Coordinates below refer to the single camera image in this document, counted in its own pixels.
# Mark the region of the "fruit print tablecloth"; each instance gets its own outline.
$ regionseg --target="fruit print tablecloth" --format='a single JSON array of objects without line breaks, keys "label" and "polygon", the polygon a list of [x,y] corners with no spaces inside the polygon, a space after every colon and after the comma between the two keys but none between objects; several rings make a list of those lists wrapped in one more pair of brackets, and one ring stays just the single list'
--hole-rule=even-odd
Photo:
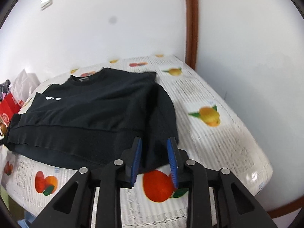
[{"label": "fruit print tablecloth", "polygon": [[[91,75],[103,67],[130,72],[156,71],[157,82],[173,101],[178,147],[205,167],[227,167],[256,195],[270,180],[272,167],[252,135],[225,101],[190,67],[174,56],[137,57],[72,70],[43,82],[21,108],[26,112],[36,92],[42,93],[53,83],[62,84],[68,77]],[[12,154],[0,146],[1,183],[9,195],[27,211],[38,215],[75,170],[56,168]],[[169,175],[168,166],[160,171]],[[150,201],[142,189],[139,175],[132,189],[121,189],[123,227],[185,227],[188,193],[162,203]],[[212,222],[215,224],[214,198],[211,195]],[[97,203],[93,207],[93,219]]]}]

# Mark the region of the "white circular logo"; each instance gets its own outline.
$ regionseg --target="white circular logo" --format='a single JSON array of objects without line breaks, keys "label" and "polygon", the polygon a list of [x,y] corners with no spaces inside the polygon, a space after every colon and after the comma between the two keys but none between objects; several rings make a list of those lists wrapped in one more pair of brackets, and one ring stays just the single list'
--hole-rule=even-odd
[{"label": "white circular logo", "polygon": [[6,123],[10,122],[9,116],[7,114],[3,113],[2,118],[3,118],[4,122],[6,122]]}]

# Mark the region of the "black sweatshirt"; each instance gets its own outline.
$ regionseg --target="black sweatshirt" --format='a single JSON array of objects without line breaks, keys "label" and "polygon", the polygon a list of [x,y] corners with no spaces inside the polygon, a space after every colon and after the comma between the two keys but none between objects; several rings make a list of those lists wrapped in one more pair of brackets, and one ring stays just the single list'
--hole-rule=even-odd
[{"label": "black sweatshirt", "polygon": [[103,68],[52,84],[36,93],[26,113],[13,115],[2,143],[33,160],[78,170],[120,158],[139,136],[145,159],[139,171],[167,164],[167,139],[178,142],[175,110],[155,76]]}]

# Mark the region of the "clothing tag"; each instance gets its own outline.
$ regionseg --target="clothing tag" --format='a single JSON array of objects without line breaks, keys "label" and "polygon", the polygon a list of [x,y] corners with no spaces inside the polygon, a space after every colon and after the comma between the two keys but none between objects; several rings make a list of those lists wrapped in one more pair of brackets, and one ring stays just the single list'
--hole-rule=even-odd
[{"label": "clothing tag", "polygon": [[89,80],[89,77],[79,78],[79,80],[80,80],[81,82],[83,82],[83,81],[88,81],[88,80]]}]

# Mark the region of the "brown wooden trim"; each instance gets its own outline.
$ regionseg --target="brown wooden trim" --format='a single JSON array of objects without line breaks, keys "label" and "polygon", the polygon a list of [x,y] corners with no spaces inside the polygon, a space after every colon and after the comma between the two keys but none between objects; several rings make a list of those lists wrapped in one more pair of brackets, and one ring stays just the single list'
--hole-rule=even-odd
[{"label": "brown wooden trim", "polygon": [[300,197],[299,199],[285,205],[282,207],[279,207],[275,210],[269,211],[268,214],[272,219],[278,218],[281,216],[284,216],[286,214],[289,214],[291,212],[294,212],[300,208],[304,207],[304,196]]},{"label": "brown wooden trim", "polygon": [[186,0],[186,64],[195,69],[198,29],[199,29],[199,1]]}]

